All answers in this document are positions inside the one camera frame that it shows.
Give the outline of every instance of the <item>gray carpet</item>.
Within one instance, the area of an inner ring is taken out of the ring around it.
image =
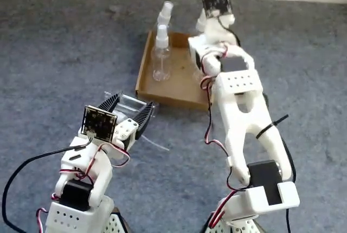
[[[0,188],[23,160],[68,146],[85,104],[100,103],[105,90],[133,94],[163,1],[0,0]],[[174,29],[192,30],[200,0],[171,1]],[[113,19],[110,4],[120,10]],[[279,128],[298,171],[292,232],[340,232],[347,227],[347,6],[235,0],[234,11],[273,118],[290,115]],[[141,140],[129,165],[114,172],[107,194],[135,233],[198,232],[228,192],[222,151],[201,142],[207,122],[202,112],[161,107],[145,134],[170,151]],[[219,124],[215,135],[223,139]],[[252,137],[245,155],[266,157]],[[49,208],[60,158],[30,164],[10,189],[8,216],[28,232],[37,232],[36,209]],[[259,222],[286,232],[284,211]],[[2,223],[0,232],[12,231]]]

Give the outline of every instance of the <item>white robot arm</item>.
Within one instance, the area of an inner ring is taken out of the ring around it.
[[[234,17],[228,3],[230,0],[203,0],[207,16],[205,32],[189,38],[189,46],[191,60],[205,75],[204,79],[213,83],[213,103],[220,110],[226,131],[227,164],[246,188],[221,200],[202,232],[230,227],[243,233],[259,232],[252,219],[297,207],[300,200],[294,182],[287,181],[293,165],[270,117],[254,60],[229,30],[229,24],[234,22],[229,19]],[[244,68],[234,69],[233,61],[240,58]],[[246,163],[243,154],[246,133],[256,136],[269,160]]]
[[[139,112],[128,118],[114,109],[122,96],[126,95],[116,94],[98,108],[86,106],[79,135],[70,146],[92,140],[82,149],[66,152],[61,159],[46,233],[128,233],[119,214],[112,215],[113,200],[105,196],[116,166],[110,159],[129,160],[127,152],[146,128],[153,103],[143,103]]]

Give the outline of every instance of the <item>plastic spray bottle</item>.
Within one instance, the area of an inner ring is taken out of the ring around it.
[[[171,48],[169,45],[168,28],[165,24],[158,25],[155,46],[151,52],[153,78],[156,81],[168,80],[171,75]]]

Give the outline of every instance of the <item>perforated bracket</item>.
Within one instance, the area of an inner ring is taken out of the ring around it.
[[[253,220],[235,222],[232,225],[233,233],[262,233]]]
[[[128,233],[119,213],[112,213],[102,233]]]
[[[217,81],[216,84],[224,92],[224,95],[263,90],[258,72],[255,69],[220,73]]]
[[[123,141],[127,139],[129,135],[135,133],[137,128],[138,124],[131,118],[128,118],[115,128],[114,134],[119,140]]]
[[[207,228],[204,233],[265,233],[263,229],[257,226],[251,219],[228,224],[220,220],[213,229]]]

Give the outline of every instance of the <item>cardboard box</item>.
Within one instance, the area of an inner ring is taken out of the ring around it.
[[[149,32],[140,71],[136,83],[136,95],[143,100],[159,104],[208,110],[206,92],[194,79],[194,66],[190,62],[187,34],[172,33],[172,72],[167,81],[155,81],[152,77],[151,50],[155,37]]]

